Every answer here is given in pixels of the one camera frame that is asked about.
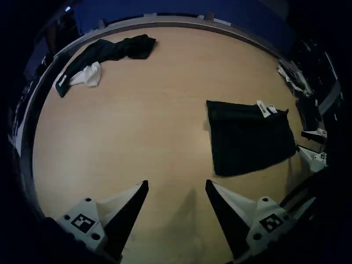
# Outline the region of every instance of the wooden table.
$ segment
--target wooden table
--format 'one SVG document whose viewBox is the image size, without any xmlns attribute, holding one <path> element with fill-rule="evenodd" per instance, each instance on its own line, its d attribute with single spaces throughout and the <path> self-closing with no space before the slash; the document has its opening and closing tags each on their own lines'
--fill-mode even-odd
<svg viewBox="0 0 352 264">
<path fill-rule="evenodd" d="M 312 147 L 300 137 L 295 98 L 276 70 L 277 59 L 231 37 L 149 28 L 105 39 L 140 34 L 158 41 L 149 59 L 107 61 L 98 87 L 73 86 L 64 98 L 49 92 L 33 152 L 40 205 L 58 218 L 86 196 L 108 198 L 149 180 L 123 263 L 225 263 L 231 252 L 205 180 L 250 199 L 267 195 L 279 202 L 306 174 L 296 155 L 262 171 L 215 176 L 205 101 L 260 99 L 289 109 L 296 141 Z"/>
</svg>

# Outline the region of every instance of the white garment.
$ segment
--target white garment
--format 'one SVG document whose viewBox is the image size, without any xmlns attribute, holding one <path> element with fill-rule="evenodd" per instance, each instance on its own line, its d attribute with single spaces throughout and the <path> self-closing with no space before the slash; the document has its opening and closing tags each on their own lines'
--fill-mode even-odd
<svg viewBox="0 0 352 264">
<path fill-rule="evenodd" d="M 55 84 L 57 80 L 61 77 L 61 75 L 63 75 L 62 72 L 59 73 L 59 75 L 55 79 L 53 87 L 55 87 Z M 98 86 L 101 75 L 102 69 L 100 67 L 100 64 L 99 62 L 95 62 L 90 66 L 86 66 L 82 71 L 76 73 L 70 79 L 70 86 L 82 83 L 85 83 L 88 87 Z"/>
</svg>

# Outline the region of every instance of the clothing tag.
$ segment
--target clothing tag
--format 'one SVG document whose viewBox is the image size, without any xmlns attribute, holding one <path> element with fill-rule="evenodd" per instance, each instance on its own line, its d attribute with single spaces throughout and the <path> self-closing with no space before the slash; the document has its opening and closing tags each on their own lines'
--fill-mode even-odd
<svg viewBox="0 0 352 264">
<path fill-rule="evenodd" d="M 269 110 L 272 112 L 272 113 L 277 113 L 276 109 L 275 109 L 275 106 L 274 105 L 267 105 L 267 108 L 269 108 Z"/>
<path fill-rule="evenodd" d="M 63 82 L 65 81 L 66 77 L 67 77 L 67 75 L 65 75 L 65 76 L 62 78 L 61 82 L 59 82 L 59 86 L 61 86 L 61 85 L 63 84 Z"/>
<path fill-rule="evenodd" d="M 264 117 L 268 117 L 270 113 L 266 109 L 264 103 L 260 100 L 257 101 L 257 105 L 259 106 L 259 109 L 261 110 L 261 113 L 263 114 Z"/>
</svg>

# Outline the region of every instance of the black garment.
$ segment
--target black garment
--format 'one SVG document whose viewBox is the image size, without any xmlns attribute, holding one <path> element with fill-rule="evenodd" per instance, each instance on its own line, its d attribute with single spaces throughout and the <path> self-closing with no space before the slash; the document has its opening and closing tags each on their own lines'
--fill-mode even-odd
<svg viewBox="0 0 352 264">
<path fill-rule="evenodd" d="M 296 152 L 288 110 L 263 117 L 258 105 L 207 101 L 214 170 L 234 176 L 267 168 Z"/>
<path fill-rule="evenodd" d="M 153 50 L 154 44 L 155 39 L 145 34 L 133 38 L 125 38 L 117 43 L 100 39 L 90 44 L 70 63 L 56 82 L 56 90 L 61 97 L 64 97 L 69 90 L 71 77 L 95 62 L 102 63 L 106 60 L 120 60 L 125 56 L 132 59 L 146 59 Z"/>
</svg>

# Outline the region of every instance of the blue panel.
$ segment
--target blue panel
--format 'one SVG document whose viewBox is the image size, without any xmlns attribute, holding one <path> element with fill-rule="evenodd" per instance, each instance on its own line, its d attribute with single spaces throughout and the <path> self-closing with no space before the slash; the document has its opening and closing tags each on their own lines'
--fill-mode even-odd
<svg viewBox="0 0 352 264">
<path fill-rule="evenodd" d="M 205 15 L 209 11 L 215 18 L 266 39 L 282 52 L 288 52 L 296 39 L 286 22 L 258 0 L 84 0 L 75 7 L 75 16 L 79 29 L 86 33 L 96 29 L 100 19 L 111 22 L 147 13 Z"/>
</svg>

